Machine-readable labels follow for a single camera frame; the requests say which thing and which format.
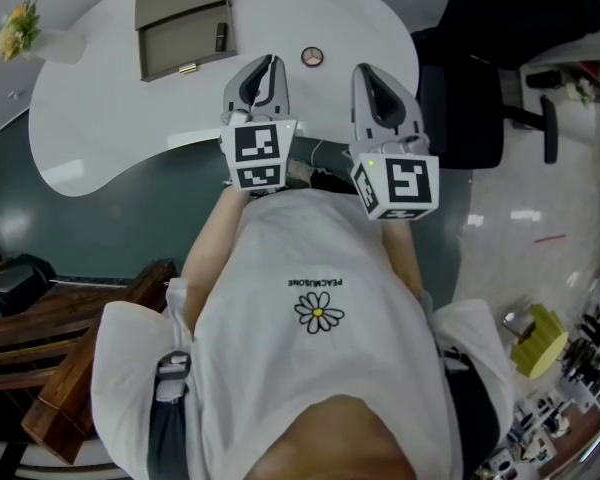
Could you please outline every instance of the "chair armrest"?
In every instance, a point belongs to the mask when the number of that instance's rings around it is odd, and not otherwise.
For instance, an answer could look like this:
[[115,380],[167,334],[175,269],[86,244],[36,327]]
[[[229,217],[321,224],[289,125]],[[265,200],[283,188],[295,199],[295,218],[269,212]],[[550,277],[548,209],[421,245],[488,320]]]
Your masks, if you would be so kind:
[[[171,261],[155,261],[116,297],[162,309],[166,286],[176,275]],[[109,301],[108,295],[102,307]],[[89,392],[93,354],[100,320],[93,323],[56,368],[22,420],[23,429],[40,445],[68,464],[73,464],[93,427]]]
[[558,161],[558,118],[553,102],[543,96],[540,98],[544,114],[544,163],[555,164]]

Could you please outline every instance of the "yellow object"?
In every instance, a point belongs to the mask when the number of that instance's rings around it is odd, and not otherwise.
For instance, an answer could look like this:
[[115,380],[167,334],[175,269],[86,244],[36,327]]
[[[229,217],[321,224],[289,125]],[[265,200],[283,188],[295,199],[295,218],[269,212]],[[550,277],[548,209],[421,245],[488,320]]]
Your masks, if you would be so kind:
[[20,18],[25,12],[27,12],[27,4],[20,4],[11,12],[11,17]]
[[536,328],[531,336],[511,349],[511,360],[518,372],[537,379],[554,363],[567,344],[569,333],[553,311],[542,304],[531,306]]
[[180,72],[181,75],[186,75],[187,73],[193,73],[194,71],[198,70],[198,66],[196,65],[196,63],[194,62],[193,64],[189,64],[187,66],[182,66],[180,69],[178,69],[178,71]]

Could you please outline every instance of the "black strap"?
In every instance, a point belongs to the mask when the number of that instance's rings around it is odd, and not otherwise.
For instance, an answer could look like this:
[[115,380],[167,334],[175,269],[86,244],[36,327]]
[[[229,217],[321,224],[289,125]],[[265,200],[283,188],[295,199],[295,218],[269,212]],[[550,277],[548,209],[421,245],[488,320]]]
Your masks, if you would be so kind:
[[473,362],[456,350],[444,351],[444,357],[464,363],[466,370],[446,371],[447,383],[456,410],[464,478],[474,478],[474,472],[491,456],[500,440],[500,423]]
[[[173,366],[181,364],[180,371]],[[191,357],[184,352],[172,352],[162,358],[156,370],[153,389],[151,418],[149,422],[149,450],[147,470],[151,480],[190,480],[187,465],[187,426],[185,397],[188,392],[184,385],[182,395],[171,401],[158,401],[160,382],[182,380],[191,370]]]

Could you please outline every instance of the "black office chair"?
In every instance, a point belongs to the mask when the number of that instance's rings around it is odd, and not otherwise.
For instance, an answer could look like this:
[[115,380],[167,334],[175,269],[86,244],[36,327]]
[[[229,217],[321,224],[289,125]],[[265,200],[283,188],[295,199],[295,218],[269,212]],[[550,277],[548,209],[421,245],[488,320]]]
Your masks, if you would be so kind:
[[0,318],[26,311],[51,287],[51,266],[34,256],[23,254],[0,270]]
[[517,69],[598,30],[600,0],[449,0],[437,27],[413,34],[421,65],[418,101],[440,166],[496,167],[507,118],[544,131],[545,162],[555,163],[555,107],[542,98],[540,116],[504,105],[497,68]]

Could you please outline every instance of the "wooden chair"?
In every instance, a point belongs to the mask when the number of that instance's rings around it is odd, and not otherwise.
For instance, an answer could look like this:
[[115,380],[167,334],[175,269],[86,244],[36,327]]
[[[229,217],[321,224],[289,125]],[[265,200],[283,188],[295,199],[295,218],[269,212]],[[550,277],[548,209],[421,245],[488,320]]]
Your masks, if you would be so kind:
[[0,319],[0,441],[10,443],[3,458],[15,464],[0,478],[13,477],[32,442],[73,464],[94,435],[89,389],[105,304],[161,311],[175,274],[171,261],[156,261],[119,288],[56,285],[24,313]]

